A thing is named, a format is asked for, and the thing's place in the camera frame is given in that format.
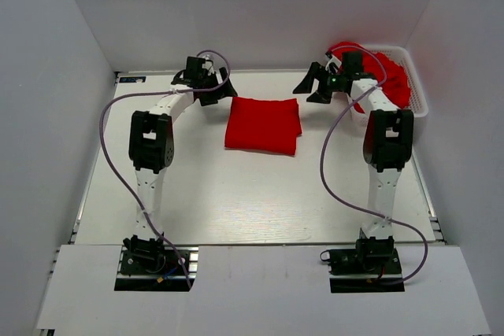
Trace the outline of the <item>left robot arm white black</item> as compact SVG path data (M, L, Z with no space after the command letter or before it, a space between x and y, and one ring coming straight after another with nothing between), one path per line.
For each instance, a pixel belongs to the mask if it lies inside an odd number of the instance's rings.
M203 50L186 60L172 79L172 89L147 111L132 114L128 156L135 169L137 206L133 235L163 243L162 228L155 224L161 215L162 188L175 153L174 123L194 103L216 105L238 94L230 80L227 61L215 65L214 50Z

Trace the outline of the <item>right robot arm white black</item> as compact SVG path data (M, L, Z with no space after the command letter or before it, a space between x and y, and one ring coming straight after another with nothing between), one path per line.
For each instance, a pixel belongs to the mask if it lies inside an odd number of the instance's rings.
M361 47L343 45L328 50L326 63L314 61L306 76L293 90L310 103L328 105L335 93L345 94L348 109L359 106L367 116L363 158L369 169L369 196L366 207L347 202L349 208L372 216L360 230L355 253L357 266L375 271L384 262L384 253L394 248L392 227L398 180L413 152L414 115L398 107L383 91L387 74L377 77L367 72L364 58L377 56Z

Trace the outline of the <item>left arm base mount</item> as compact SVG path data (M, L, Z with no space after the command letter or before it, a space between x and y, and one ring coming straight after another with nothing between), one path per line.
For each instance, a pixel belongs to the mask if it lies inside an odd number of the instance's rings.
M191 284L195 282L198 270L198 248L179 249L181 259L170 248L157 254L147 251L131 252L121 248L117 275L114 284L116 292L179 292L190 291L183 265Z

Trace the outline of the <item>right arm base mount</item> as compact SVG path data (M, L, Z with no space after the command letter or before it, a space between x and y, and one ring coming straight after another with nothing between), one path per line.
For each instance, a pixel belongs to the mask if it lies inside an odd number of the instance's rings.
M326 249L321 263L328 265L332 294L381 294L405 291L402 266L397 249L388 257L365 257L359 260L352 249Z

